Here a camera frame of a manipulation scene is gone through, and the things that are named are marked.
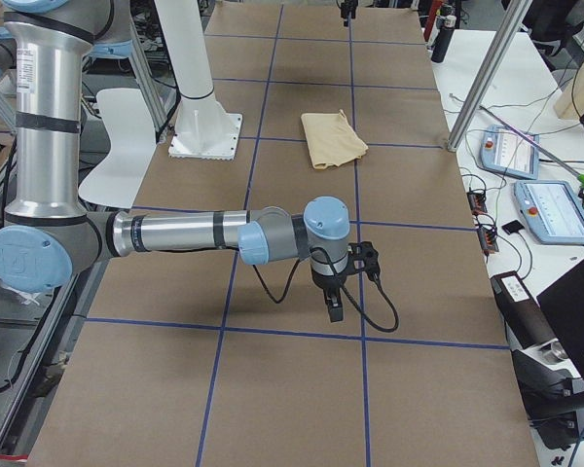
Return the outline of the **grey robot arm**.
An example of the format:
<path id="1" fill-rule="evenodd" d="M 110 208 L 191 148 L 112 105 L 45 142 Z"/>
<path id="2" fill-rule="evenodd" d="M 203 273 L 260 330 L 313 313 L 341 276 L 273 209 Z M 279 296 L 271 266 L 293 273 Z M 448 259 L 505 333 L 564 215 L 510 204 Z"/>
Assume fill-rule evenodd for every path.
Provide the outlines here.
<path id="1" fill-rule="evenodd" d="M 93 264 L 133 252 L 235 249 L 251 266 L 309 260 L 332 321 L 353 259 L 348 211 L 320 197 L 300 215 L 277 207 L 170 217 L 130 209 L 157 137 L 142 95 L 104 90 L 100 109 L 111 151 L 80 179 L 81 84 L 86 56 L 130 53 L 125 1 L 8 1 L 17 44 L 17 190 L 0 229 L 0 280 L 22 292 L 65 284 Z"/>

